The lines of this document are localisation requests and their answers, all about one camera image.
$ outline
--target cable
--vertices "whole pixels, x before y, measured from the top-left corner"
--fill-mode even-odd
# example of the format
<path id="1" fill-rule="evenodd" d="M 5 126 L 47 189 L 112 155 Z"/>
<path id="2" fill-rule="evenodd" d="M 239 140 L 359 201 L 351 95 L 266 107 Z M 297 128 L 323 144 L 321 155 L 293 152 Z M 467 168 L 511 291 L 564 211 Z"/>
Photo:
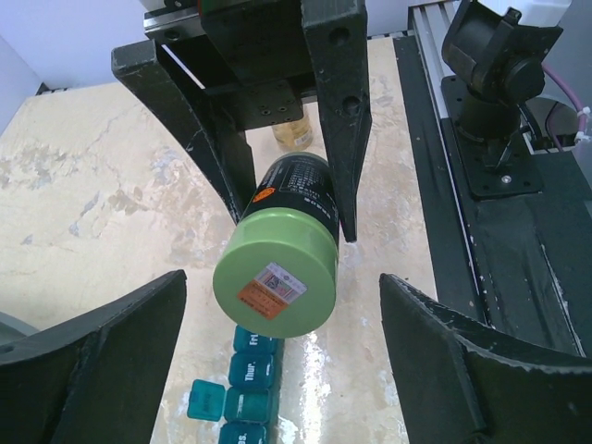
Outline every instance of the cable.
<path id="1" fill-rule="evenodd" d="M 547 131 L 547 134 L 549 135 L 549 137 L 553 140 L 553 143 L 555 143 L 555 146 L 557 147 L 557 149 L 563 153 L 563 147 L 561 146 L 561 142 L 559 142 L 559 138 L 555 135 L 555 133 L 553 132 L 553 129 L 551 128 L 551 120 L 553 119 L 553 117 L 555 116 L 555 113 L 559 109 L 559 105 L 561 105 L 560 102 L 555 102 L 555 105 L 549 111 L 549 114 L 547 115 L 547 118 L 545 119 L 545 130 Z"/>
<path id="2" fill-rule="evenodd" d="M 543 140 L 543 131 L 540 129 L 540 125 L 538 125 L 537 119 L 535 115 L 530 110 L 527 104 L 519 104 L 518 108 L 520 109 L 520 114 L 524 118 L 526 125 L 530 128 L 530 133 L 533 135 L 533 142 L 540 142 Z"/>
<path id="3" fill-rule="evenodd" d="M 567 95 L 567 97 L 572 101 L 573 106 L 575 107 L 575 111 L 578 113 L 578 132 L 584 134 L 586 131 L 586 125 L 588 116 L 586 110 L 584 108 L 584 104 L 577 96 L 575 91 L 567 84 L 565 80 L 563 80 L 559 74 L 557 74 L 553 69 L 549 68 L 546 64 L 543 64 L 543 70 L 545 73 L 551 77 L 551 79 L 557 83 L 557 86 L 561 88 L 561 90 Z"/>

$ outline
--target wooden table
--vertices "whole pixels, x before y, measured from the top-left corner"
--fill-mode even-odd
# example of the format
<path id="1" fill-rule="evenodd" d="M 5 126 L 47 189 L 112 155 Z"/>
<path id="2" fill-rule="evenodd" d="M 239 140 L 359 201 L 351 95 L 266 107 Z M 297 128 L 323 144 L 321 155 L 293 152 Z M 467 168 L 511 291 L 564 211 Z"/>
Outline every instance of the wooden table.
<path id="1" fill-rule="evenodd" d="M 395 273 L 436 292 L 392 41 L 370 41 L 369 62 L 374 127 L 359 241 L 341 244 L 331 318 L 286 343 L 284 444 L 407 442 L 378 277 Z M 323 154 L 309 110 L 310 151 Z M 261 178 L 281 152 L 270 128 L 248 140 Z M 220 425 L 185 413 L 193 379 L 228 383 L 234 325 L 217 306 L 212 273 L 234 226 L 170 134 L 118 84 L 32 97 L 0 137 L 0 187 L 0 311 L 35 327 L 186 270 L 186 314 L 153 443 L 215 443 Z"/>

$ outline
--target orange sticker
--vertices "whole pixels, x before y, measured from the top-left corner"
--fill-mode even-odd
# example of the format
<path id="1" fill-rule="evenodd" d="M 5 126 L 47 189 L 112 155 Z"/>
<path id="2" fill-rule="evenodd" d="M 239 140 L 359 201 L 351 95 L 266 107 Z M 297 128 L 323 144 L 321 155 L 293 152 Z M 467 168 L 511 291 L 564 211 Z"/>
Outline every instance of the orange sticker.
<path id="1" fill-rule="evenodd" d="M 263 201 L 265 197 L 271 196 L 274 192 L 276 192 L 275 188 L 265 188 L 253 198 L 253 203 Z"/>
<path id="2" fill-rule="evenodd" d="M 252 280 L 239 292 L 239 299 L 268 321 L 274 319 L 288 303 L 279 299 L 265 285 Z"/>

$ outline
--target orange logo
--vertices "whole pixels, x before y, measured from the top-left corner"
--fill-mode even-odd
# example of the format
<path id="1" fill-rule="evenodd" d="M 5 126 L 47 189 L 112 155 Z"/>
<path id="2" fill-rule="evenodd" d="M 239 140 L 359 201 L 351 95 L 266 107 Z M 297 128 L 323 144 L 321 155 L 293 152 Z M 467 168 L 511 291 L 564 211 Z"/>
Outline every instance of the orange logo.
<path id="1" fill-rule="evenodd" d="M 257 203 L 259 201 L 263 201 L 266 197 L 271 196 L 274 192 L 276 192 L 275 188 L 265 188 L 253 198 L 253 203 Z"/>

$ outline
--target white wall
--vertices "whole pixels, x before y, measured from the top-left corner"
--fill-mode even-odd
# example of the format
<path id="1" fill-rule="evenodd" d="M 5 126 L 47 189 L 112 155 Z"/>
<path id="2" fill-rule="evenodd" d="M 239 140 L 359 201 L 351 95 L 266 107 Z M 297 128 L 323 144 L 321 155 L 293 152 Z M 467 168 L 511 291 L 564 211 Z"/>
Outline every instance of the white wall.
<path id="1" fill-rule="evenodd" d="M 430 0 L 366 0 L 368 33 L 406 30 L 418 1 Z M 139 0 L 3 0 L 0 36 L 50 88 L 94 85 L 114 80 L 111 49 L 144 38 L 144 12 Z"/>
<path id="2" fill-rule="evenodd" d="M 24 100 L 37 93 L 40 85 L 37 75 L 0 37 L 0 134 Z"/>

